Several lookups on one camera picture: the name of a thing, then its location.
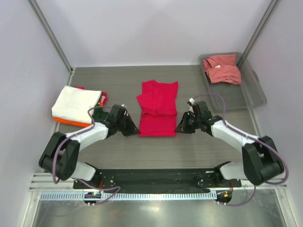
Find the red t-shirt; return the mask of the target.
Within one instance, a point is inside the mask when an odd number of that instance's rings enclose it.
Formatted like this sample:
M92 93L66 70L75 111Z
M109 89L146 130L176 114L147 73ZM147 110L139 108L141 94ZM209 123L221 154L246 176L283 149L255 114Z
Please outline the red t-shirt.
M175 137L177 133L178 82L159 83L149 80L142 83L137 96L141 108L140 137Z

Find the dark green t-shirt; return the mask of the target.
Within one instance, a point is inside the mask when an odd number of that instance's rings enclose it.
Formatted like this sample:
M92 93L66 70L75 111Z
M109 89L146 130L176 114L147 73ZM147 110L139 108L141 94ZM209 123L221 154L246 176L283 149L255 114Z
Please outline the dark green t-shirt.
M96 106L94 108L92 117L96 122L100 122L100 121L106 119L108 114L109 114L109 112L107 112L106 110L103 110L103 107Z

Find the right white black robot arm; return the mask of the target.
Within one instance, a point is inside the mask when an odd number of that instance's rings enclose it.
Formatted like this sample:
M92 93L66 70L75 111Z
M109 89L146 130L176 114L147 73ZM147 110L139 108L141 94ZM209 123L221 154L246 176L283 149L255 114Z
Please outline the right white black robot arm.
M221 116L213 116L204 101L190 99L188 105L190 109L183 114L176 133L193 134L201 130L241 153L240 163L228 161L215 167L217 173L213 175L213 180L217 186L224 187L231 179L246 179L253 185L260 185L285 172L270 137L259 138L233 127Z

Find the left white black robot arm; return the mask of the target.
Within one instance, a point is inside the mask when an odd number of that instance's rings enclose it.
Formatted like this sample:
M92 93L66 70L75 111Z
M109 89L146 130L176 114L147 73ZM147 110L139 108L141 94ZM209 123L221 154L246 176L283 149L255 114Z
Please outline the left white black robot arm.
M123 105L114 105L109 112L101 111L101 116L93 118L91 112L103 109L95 106L88 110L91 125L72 133L55 132L48 141L40 159L39 166L53 176L53 181L65 181L70 178L83 181L89 188L100 185L101 173L90 164L78 161L79 153L95 142L108 139L118 131L128 137L140 134L130 114Z

